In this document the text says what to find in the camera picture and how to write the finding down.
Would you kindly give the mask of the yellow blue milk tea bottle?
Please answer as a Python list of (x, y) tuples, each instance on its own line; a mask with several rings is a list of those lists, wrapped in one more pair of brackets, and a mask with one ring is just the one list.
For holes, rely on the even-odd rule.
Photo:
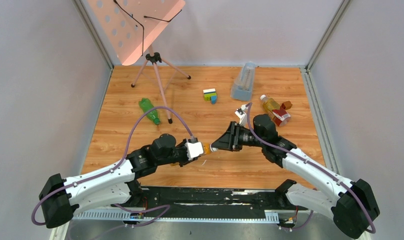
[[(203, 144), (203, 147), (204, 147), (204, 154), (201, 155), (201, 156), (209, 155), (209, 154), (211, 154), (211, 153), (214, 152), (214, 151), (211, 150), (211, 145), (208, 144), (208, 143), (207, 143), (207, 144)], [(196, 158), (196, 159), (194, 159), (194, 160), (191, 160), (191, 161), (188, 161), (188, 164), (191, 163), (191, 162), (196, 161), (198, 158)]]

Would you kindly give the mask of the green plastic bottle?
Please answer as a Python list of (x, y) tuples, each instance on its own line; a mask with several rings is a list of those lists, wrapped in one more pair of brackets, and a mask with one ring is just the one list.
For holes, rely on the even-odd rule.
[(153, 109), (155, 106), (152, 104), (151, 100), (148, 98), (142, 98), (139, 102), (138, 105), (140, 109), (147, 114), (145, 115), (153, 124), (159, 125), (161, 123), (161, 120), (159, 119), (158, 111), (156, 109), (150, 111)]

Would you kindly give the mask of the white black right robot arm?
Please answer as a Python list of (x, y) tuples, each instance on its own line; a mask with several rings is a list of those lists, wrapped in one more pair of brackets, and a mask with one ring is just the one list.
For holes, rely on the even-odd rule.
[(278, 135), (276, 125), (267, 114), (255, 116), (249, 127), (230, 122), (210, 148), (213, 152), (238, 152), (244, 146), (260, 147), (269, 162), (299, 175), (316, 188), (286, 180), (275, 195), (280, 208), (294, 205), (313, 210), (333, 220), (352, 239), (358, 239), (364, 232), (375, 233), (373, 220), (380, 215), (380, 210), (371, 185), (363, 179), (353, 181), (341, 176), (310, 158)]

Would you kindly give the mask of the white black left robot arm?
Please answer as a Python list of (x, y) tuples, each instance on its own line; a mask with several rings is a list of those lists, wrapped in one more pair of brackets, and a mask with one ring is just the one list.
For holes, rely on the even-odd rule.
[(38, 196), (44, 217), (42, 225), (56, 228), (75, 215), (104, 205), (127, 202), (132, 207), (139, 206), (143, 201), (139, 178), (153, 174), (158, 166), (179, 164), (182, 167), (203, 153), (204, 145), (196, 138), (176, 143), (166, 133), (98, 170), (65, 178), (54, 174)]

